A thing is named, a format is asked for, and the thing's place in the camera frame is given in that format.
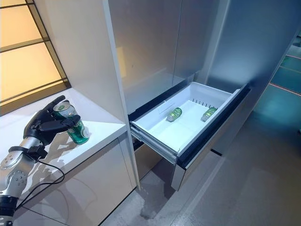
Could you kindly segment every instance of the black cable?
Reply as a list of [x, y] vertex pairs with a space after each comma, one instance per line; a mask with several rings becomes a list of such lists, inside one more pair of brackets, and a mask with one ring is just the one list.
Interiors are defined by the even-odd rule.
[[40, 187], [40, 186], [42, 186], [42, 185], [56, 185], [56, 184], [61, 183], [61, 182], [65, 179], [65, 174], [64, 174], [64, 172], [63, 172], [60, 168], [58, 168], [58, 167], [56, 167], [56, 166], [54, 166], [54, 165], [50, 165], [50, 164], [48, 164], [48, 163], [42, 162], [42, 161], [40, 161], [40, 160], [38, 160], [38, 162], [40, 162], [40, 163], [42, 163], [42, 164], [45, 164], [45, 165], [47, 165], [47, 166], [56, 168], [57, 170], [59, 170], [59, 171], [62, 173], [63, 176], [62, 176], [62, 178], [61, 178], [60, 181], [41, 183], [41, 184], [35, 186], [35, 187], [29, 192], [29, 194], [23, 199], [23, 201], [17, 206], [16, 210], [19, 209], [19, 208], [21, 208], [22, 206], [24, 206], [24, 205], [29, 201], [29, 200], [28, 200], [28, 201], [26, 201], [26, 200], [29, 198], [29, 196], [30, 196], [30, 195], [31, 195], [38, 187]]

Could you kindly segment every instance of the refrigerator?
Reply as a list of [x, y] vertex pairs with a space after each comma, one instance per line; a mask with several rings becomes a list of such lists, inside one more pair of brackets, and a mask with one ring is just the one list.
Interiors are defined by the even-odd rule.
[[[131, 133], [174, 166], [178, 190], [209, 151], [227, 150], [301, 28], [301, 1], [109, 7]], [[177, 107], [181, 116], [167, 121]], [[201, 121], [210, 107], [217, 110]]]

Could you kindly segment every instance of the aluminum can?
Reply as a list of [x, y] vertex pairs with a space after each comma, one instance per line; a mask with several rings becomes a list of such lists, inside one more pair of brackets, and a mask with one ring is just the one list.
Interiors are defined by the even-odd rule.
[[[75, 108], [67, 101], [60, 102], [54, 106], [53, 110], [59, 119], [68, 119], [77, 115]], [[84, 126], [80, 120], [74, 127], [67, 130], [69, 136], [76, 144], [83, 144], [89, 140], [89, 132], [87, 127]]]

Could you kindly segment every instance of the open drawer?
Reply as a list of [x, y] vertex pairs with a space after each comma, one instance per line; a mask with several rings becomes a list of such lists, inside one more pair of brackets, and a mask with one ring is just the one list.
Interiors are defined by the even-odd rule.
[[[132, 135], [175, 166], [172, 187], [178, 190], [186, 171], [210, 151], [216, 134], [225, 132], [225, 122], [249, 91], [245, 85], [231, 94], [192, 82], [132, 120]], [[212, 106], [217, 111], [206, 122], [201, 121]], [[176, 107], [182, 109], [181, 116], [173, 122], [167, 121], [168, 114]]]

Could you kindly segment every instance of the window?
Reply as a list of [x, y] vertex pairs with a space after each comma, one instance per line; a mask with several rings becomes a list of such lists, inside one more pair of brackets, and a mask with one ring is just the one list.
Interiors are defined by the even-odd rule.
[[70, 87], [32, 0], [0, 0], [0, 115]]

